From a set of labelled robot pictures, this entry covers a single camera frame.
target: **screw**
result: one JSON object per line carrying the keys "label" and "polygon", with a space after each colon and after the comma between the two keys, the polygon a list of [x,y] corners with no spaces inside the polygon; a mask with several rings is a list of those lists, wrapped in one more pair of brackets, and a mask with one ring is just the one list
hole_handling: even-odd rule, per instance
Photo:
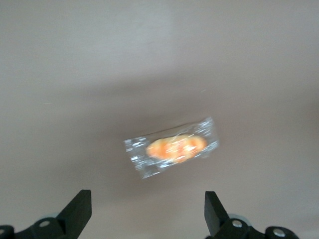
{"label": "screw", "polygon": [[278,236],[278,237],[281,237],[281,238],[284,238],[286,236],[286,234],[283,232],[283,230],[279,229],[279,228],[276,228],[273,230],[273,233]]}
{"label": "screw", "polygon": [[39,224],[39,227],[43,228],[43,227],[46,227],[49,224],[50,224],[49,221],[43,221],[42,223]]}
{"label": "screw", "polygon": [[243,224],[239,220],[233,220],[233,226],[236,228],[241,228]]}

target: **plastic-wrapped snack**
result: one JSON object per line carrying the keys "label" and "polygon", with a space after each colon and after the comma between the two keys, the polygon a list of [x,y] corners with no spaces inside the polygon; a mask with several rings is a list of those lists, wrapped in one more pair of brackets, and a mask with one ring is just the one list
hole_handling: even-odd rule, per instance
{"label": "plastic-wrapped snack", "polygon": [[205,158],[219,145],[211,117],[202,122],[127,139],[124,143],[142,178],[192,158]]}

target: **beige wall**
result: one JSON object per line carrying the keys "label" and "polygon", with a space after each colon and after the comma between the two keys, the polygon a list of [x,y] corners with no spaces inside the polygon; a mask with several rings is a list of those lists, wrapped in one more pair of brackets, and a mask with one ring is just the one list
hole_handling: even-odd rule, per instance
{"label": "beige wall", "polygon": [[[91,189],[80,236],[199,239],[204,192],[319,238],[317,0],[0,1],[0,225]],[[141,180],[122,140],[215,119],[221,146]]]}

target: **black plastic bracket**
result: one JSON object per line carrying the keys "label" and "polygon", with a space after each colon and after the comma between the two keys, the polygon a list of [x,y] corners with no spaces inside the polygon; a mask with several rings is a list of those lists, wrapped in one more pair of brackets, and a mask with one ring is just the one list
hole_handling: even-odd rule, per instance
{"label": "black plastic bracket", "polygon": [[91,215],[91,191],[81,190],[56,218],[41,219],[18,233],[0,226],[0,239],[77,239]]}
{"label": "black plastic bracket", "polygon": [[263,234],[240,219],[229,218],[215,192],[205,193],[205,220],[210,232],[206,239],[299,239],[287,228],[268,227]]}

